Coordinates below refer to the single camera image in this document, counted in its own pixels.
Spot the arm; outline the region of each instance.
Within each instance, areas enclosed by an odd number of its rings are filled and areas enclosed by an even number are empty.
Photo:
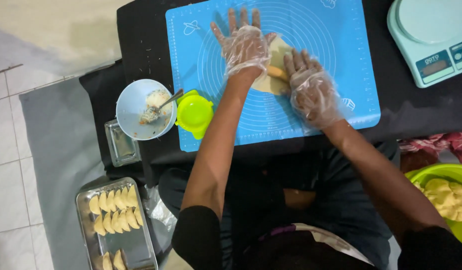
[[[199,147],[181,209],[203,205],[221,218],[239,118],[249,88],[260,73],[260,69],[249,67],[228,79],[219,107]]]
[[[181,205],[181,211],[191,206],[206,206],[219,219],[242,108],[252,83],[266,71],[271,58],[268,47],[276,37],[276,34],[263,36],[257,9],[252,11],[252,26],[245,8],[241,9],[241,28],[237,27],[234,9],[229,9],[228,17],[230,37],[224,37],[217,25],[211,23],[226,59],[228,85],[199,147]]]
[[[401,244],[405,231],[439,226],[449,230],[431,202],[385,156],[342,118],[336,90],[315,59],[293,50],[284,58],[291,104],[305,125],[321,129],[360,174],[366,193]]]
[[[346,120],[324,128],[323,132],[361,175],[364,190],[399,244],[405,231],[432,226],[449,230],[423,193]]]

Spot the black sleeve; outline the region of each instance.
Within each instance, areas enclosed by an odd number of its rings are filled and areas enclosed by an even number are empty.
[[[172,246],[194,270],[223,268],[219,219],[205,206],[191,206],[179,213]]]
[[[462,270],[462,243],[441,227],[404,234],[400,270]]]

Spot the forearm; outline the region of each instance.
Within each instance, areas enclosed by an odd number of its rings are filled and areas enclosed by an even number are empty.
[[[221,218],[236,130],[246,96],[255,78],[254,73],[245,70],[229,78],[199,147],[181,209],[203,205]]]
[[[431,202],[346,120],[323,132],[361,175],[365,191],[398,242],[406,230],[448,228]]]

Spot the rolled dough sheet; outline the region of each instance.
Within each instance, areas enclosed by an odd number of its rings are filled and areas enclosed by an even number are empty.
[[[283,58],[286,53],[291,53],[292,47],[278,37],[271,42],[270,49],[272,54],[270,65],[285,70]],[[282,95],[285,94],[283,89],[289,88],[289,84],[280,79],[266,76],[261,80],[254,82],[251,88],[274,95]]]

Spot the pink cloth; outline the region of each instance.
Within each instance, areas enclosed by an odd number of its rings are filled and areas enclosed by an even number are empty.
[[[427,153],[439,156],[439,152],[449,149],[462,164],[462,132],[436,134],[427,138],[406,139],[399,142],[403,152],[417,152],[424,150]]]

